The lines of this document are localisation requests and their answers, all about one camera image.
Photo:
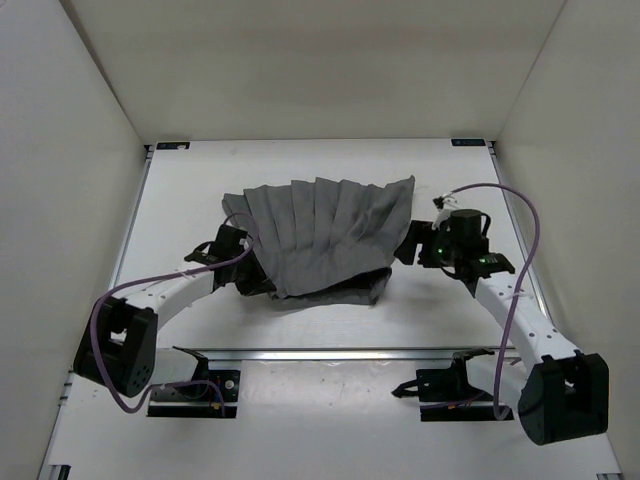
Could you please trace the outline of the grey pleated skirt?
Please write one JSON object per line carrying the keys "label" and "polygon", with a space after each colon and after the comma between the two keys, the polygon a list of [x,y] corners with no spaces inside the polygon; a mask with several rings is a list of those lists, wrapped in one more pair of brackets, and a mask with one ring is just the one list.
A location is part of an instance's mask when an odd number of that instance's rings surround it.
{"label": "grey pleated skirt", "polygon": [[376,304],[411,222],[415,179],[384,186],[293,180],[227,193],[231,221],[256,235],[266,293],[285,309]]}

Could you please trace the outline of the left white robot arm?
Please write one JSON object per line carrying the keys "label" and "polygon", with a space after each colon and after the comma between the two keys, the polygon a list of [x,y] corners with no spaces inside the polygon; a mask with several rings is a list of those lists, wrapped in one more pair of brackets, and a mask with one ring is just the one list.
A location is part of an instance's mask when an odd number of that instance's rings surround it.
{"label": "left white robot arm", "polygon": [[221,384],[209,374],[205,356],[186,347],[160,349],[157,337],[183,310],[229,284],[243,296],[273,292],[254,245],[249,232],[222,225],[176,272],[113,288],[94,304],[73,372],[107,387],[117,399],[150,388],[172,388],[190,399],[219,394]]}

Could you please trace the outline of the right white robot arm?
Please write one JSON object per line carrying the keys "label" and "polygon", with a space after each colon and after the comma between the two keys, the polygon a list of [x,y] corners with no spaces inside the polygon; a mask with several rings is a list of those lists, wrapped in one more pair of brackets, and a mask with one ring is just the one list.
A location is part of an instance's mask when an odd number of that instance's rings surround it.
{"label": "right white robot arm", "polygon": [[414,220],[395,255],[462,282],[503,329],[519,363],[486,348],[458,351],[447,368],[417,370],[394,396],[418,398],[423,412],[497,399],[537,445],[605,433],[606,362],[581,352],[518,286],[513,265],[489,249],[490,224],[474,209],[445,212],[435,222]]}

